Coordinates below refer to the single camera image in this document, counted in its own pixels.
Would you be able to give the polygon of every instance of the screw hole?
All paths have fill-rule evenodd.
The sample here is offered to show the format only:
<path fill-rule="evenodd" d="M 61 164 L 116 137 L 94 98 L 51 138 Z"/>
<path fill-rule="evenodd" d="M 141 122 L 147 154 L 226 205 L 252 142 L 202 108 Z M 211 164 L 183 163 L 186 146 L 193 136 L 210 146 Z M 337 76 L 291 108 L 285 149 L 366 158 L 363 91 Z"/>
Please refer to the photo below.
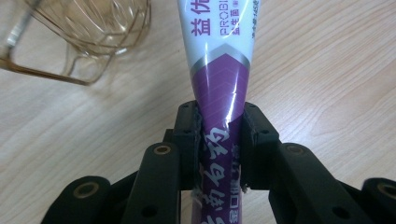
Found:
<path fill-rule="evenodd" d="M 304 150 L 298 146 L 287 146 L 286 149 L 294 155 L 302 155 L 304 154 Z"/>
<path fill-rule="evenodd" d="M 157 155 L 165 155 L 168 154 L 171 151 L 171 148 L 169 146 L 159 146 L 154 148 L 154 153 Z"/>
<path fill-rule="evenodd" d="M 78 199 L 84 199 L 92 196 L 99 190 L 99 185 L 96 182 L 88 182 L 76 187 L 73 195 Z"/>
<path fill-rule="evenodd" d="M 377 187 L 381 193 L 387 195 L 391 199 L 396 200 L 396 187 L 385 183 L 379 183 Z"/>
<path fill-rule="evenodd" d="M 142 209 L 143 217 L 155 217 L 157 215 L 158 208 L 155 205 L 149 205 Z"/>
<path fill-rule="evenodd" d="M 340 217 L 342 219 L 349 219 L 350 218 L 350 215 L 349 215 L 348 211 L 346 209 L 344 209 L 343 207 L 335 206 L 335 207 L 332 208 L 332 212 L 336 216 L 338 216 L 338 217 Z"/>

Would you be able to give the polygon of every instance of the wooden table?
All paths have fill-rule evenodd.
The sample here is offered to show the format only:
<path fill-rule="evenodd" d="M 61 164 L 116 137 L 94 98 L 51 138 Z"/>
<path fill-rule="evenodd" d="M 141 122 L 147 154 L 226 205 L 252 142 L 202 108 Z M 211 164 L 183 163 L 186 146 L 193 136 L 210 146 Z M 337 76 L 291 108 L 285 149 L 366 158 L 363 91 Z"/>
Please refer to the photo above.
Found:
<path fill-rule="evenodd" d="M 257 30 L 247 101 L 281 140 L 356 188 L 396 179 L 396 2 L 263 1 Z M 60 70 L 60 38 L 38 22 L 28 32 L 20 62 Z M 193 99 L 177 1 L 153 0 L 143 45 L 90 87 L 0 71 L 0 223 L 39 223 L 82 176 L 134 172 Z M 275 223 L 267 196 L 243 196 L 244 223 Z"/>

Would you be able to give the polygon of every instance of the toothpaste tube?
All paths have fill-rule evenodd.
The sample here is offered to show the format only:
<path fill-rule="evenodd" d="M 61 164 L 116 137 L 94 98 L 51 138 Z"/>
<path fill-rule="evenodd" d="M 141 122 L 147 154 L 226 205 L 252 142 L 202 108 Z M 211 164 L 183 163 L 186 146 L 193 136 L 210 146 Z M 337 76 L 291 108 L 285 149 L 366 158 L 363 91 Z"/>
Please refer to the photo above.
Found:
<path fill-rule="evenodd" d="M 260 1 L 178 0 L 191 83 L 203 117 L 202 183 L 192 223 L 241 223 L 239 130 Z"/>

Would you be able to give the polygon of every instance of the silver stripe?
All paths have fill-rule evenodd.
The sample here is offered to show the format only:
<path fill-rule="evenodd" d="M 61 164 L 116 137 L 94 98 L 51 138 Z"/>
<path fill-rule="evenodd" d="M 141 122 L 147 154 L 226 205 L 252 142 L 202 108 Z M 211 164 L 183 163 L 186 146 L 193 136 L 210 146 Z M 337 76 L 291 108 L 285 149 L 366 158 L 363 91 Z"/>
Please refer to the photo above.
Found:
<path fill-rule="evenodd" d="M 212 51 L 208 52 L 204 57 L 199 59 L 191 68 L 191 76 L 195 75 L 201 68 L 207 66 L 209 63 L 215 61 L 218 57 L 228 54 L 231 57 L 235 58 L 238 62 L 244 65 L 247 70 L 250 70 L 250 62 L 248 58 L 245 57 L 241 52 L 237 49 L 231 47 L 228 44 L 221 45 L 220 47 L 213 49 Z"/>

